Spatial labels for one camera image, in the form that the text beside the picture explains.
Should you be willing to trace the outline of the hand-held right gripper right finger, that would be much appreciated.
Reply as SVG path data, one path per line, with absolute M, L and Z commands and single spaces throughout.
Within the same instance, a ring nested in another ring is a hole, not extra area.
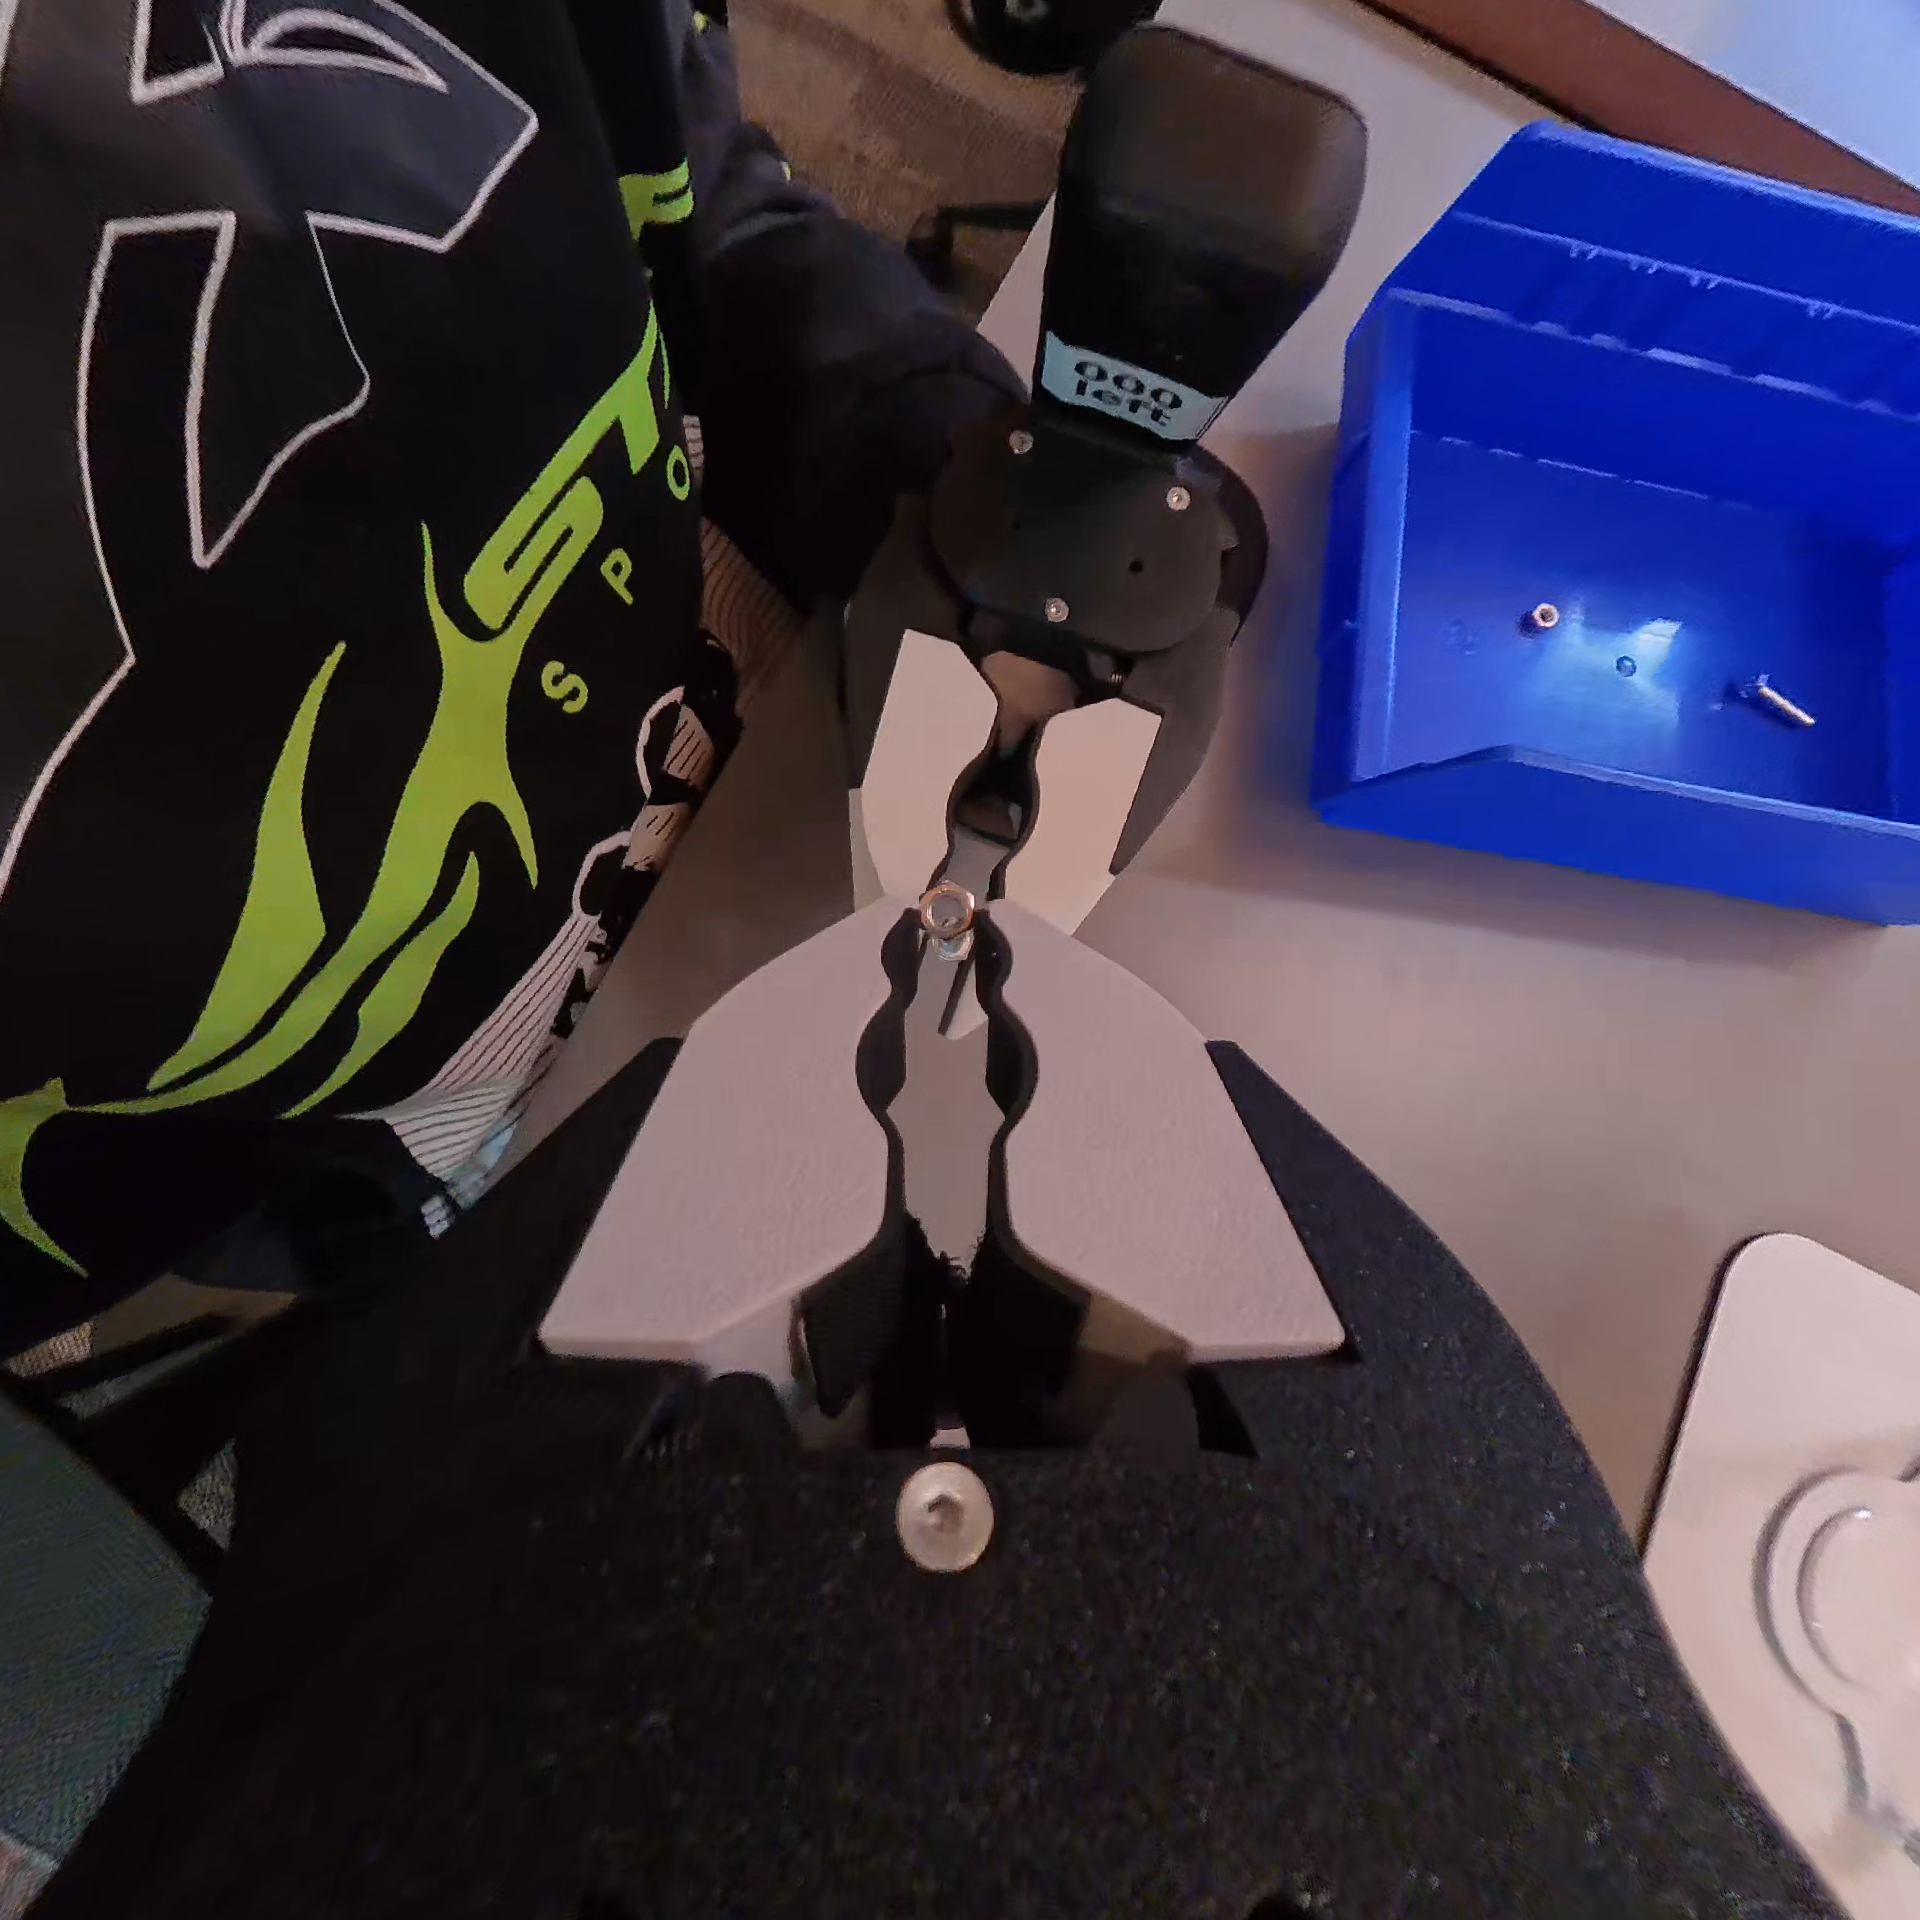
M 1187 1360 L 1331 1356 L 1344 1329 L 1200 1031 L 1023 904 L 977 923 L 1000 1109 L 979 1253 Z

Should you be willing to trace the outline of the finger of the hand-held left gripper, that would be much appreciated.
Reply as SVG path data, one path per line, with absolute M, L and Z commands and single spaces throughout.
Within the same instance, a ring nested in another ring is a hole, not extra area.
M 1114 886 L 1121 837 L 1162 732 L 1162 715 L 1122 699 L 1063 708 L 997 750 L 1019 803 L 1019 837 L 997 875 L 997 923 L 1008 912 L 1079 933 Z
M 919 901 L 954 848 L 954 792 L 997 748 L 994 683 L 946 637 L 901 633 L 866 771 L 848 792 L 853 907 Z

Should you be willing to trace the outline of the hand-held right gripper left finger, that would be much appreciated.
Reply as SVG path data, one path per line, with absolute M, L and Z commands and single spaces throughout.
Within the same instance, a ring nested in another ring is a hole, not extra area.
M 920 917 L 878 897 L 686 1031 L 543 1316 L 560 1359 L 756 1376 L 839 1420 L 901 1309 L 903 1009 Z

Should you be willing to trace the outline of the blue plastic bin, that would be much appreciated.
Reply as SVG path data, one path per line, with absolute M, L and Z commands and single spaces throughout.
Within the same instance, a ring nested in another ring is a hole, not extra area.
M 1918 218 L 1513 135 L 1347 336 L 1316 654 L 1328 825 L 1918 923 Z

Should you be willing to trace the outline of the person's left forearm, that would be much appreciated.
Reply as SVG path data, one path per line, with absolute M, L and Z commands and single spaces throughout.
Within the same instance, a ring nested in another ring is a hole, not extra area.
M 1027 385 L 899 246 L 791 176 L 745 121 L 717 18 L 686 30 L 679 95 L 706 516 L 796 612 L 817 612 L 853 593 L 954 435 L 1008 417 Z

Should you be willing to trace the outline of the black chair base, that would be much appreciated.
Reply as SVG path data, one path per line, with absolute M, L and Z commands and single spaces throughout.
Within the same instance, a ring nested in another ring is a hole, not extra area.
M 944 4 L 954 33 L 1000 73 L 1023 78 L 1088 74 L 1162 4 Z

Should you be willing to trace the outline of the light grey table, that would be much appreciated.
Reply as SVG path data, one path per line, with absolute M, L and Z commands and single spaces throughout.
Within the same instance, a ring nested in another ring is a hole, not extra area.
M 1560 119 L 1918 212 L 1918 4 L 1373 4 Z

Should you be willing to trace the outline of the white document stand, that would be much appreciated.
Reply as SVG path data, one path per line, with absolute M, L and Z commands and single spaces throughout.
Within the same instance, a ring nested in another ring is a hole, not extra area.
M 1715 1289 L 1641 1549 L 1738 1764 L 1847 1917 L 1918 1917 L 1918 1293 L 1809 1236 Z

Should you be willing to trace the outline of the grey chair seat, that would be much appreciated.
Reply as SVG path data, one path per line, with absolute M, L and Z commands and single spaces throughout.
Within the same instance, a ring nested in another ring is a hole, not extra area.
M 154 1735 L 205 1621 L 170 1542 L 4 1396 L 4 1876 L 49 1876 Z

